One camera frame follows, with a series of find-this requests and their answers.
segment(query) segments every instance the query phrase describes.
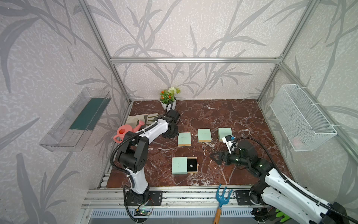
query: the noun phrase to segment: pink watering can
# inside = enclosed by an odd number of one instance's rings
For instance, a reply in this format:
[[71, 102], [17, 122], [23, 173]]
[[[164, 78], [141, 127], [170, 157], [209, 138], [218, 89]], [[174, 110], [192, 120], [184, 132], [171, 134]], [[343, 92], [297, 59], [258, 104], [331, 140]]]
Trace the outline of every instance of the pink watering can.
[[113, 137], [113, 140], [115, 142], [117, 142], [118, 144], [121, 143], [124, 139], [124, 136], [126, 135], [127, 132], [137, 132], [139, 131], [140, 127], [143, 126], [145, 123], [143, 121], [139, 121], [139, 124], [137, 127], [135, 127], [134, 129], [132, 129], [132, 126], [130, 126], [129, 124], [125, 124], [119, 127], [119, 129], [117, 130], [117, 135]]

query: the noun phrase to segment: red marble surface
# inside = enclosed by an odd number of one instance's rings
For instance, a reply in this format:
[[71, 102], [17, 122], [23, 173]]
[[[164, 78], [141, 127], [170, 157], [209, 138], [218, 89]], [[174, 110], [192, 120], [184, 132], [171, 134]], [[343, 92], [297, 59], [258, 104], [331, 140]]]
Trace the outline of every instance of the red marble surface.
[[[158, 137], [149, 145], [148, 160], [144, 167], [149, 186], [191, 186], [191, 185], [246, 185], [255, 184], [258, 179], [246, 169], [234, 165], [219, 166], [209, 155], [227, 150], [219, 142], [218, 128], [231, 128], [235, 137], [248, 136], [263, 143], [280, 170], [291, 178], [275, 140], [255, 100], [183, 100], [177, 101], [176, 110], [182, 114], [179, 132], [191, 132], [192, 145], [178, 147], [178, 139]], [[159, 101], [135, 101], [130, 115], [163, 114]], [[198, 130], [210, 128], [211, 143], [198, 143]], [[258, 156], [269, 159], [264, 150], [253, 141]], [[197, 157], [198, 173], [172, 175], [172, 157]], [[129, 184], [125, 175], [112, 169], [107, 187], [122, 187]]]

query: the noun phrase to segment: white flower pot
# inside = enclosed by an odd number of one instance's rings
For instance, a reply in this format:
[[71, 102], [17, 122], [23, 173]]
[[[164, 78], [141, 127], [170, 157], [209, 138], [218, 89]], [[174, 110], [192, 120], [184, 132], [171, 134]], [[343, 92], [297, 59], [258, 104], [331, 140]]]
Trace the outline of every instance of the white flower pot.
[[[163, 104], [161, 101], [160, 101], [160, 103], [161, 103], [161, 106], [163, 107], [163, 109], [165, 110], [166, 104]], [[176, 105], [176, 99], [175, 99], [174, 102], [173, 102], [173, 107], [172, 107], [173, 110], [175, 109], [175, 105]], [[168, 108], [167, 108], [167, 110], [166, 110], [166, 112], [170, 110], [170, 106], [171, 106], [171, 105], [169, 104], [169, 105], [168, 105]]]

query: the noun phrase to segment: black mounting plate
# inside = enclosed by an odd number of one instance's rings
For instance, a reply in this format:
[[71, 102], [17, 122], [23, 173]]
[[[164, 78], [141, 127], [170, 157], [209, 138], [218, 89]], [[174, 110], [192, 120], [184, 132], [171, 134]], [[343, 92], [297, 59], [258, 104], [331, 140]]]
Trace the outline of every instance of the black mounting plate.
[[[133, 194], [131, 193], [131, 191], [127, 191], [126, 192], [126, 202], [127, 202], [127, 206], [138, 206], [138, 203], [134, 202], [133, 200]], [[149, 198], [151, 198], [153, 200], [153, 205], [154, 206], [161, 206], [161, 200], [163, 197], [163, 192], [162, 191], [149, 191]], [[152, 205], [152, 201], [149, 200], [146, 205]]]
[[[237, 201], [237, 205], [255, 205], [251, 202], [249, 196], [250, 190], [236, 190], [234, 196]], [[260, 205], [263, 205], [263, 200], [260, 199]]]

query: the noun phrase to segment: clear plastic basket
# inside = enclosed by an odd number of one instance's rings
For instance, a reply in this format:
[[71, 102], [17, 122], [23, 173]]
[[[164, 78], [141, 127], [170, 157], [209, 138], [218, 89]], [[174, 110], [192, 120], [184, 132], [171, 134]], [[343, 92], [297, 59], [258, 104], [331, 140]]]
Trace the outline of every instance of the clear plastic basket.
[[108, 90], [92, 90], [85, 87], [42, 138], [40, 145], [51, 152], [80, 152], [110, 100]]
[[296, 84], [282, 85], [270, 106], [295, 151], [314, 150], [337, 134]]

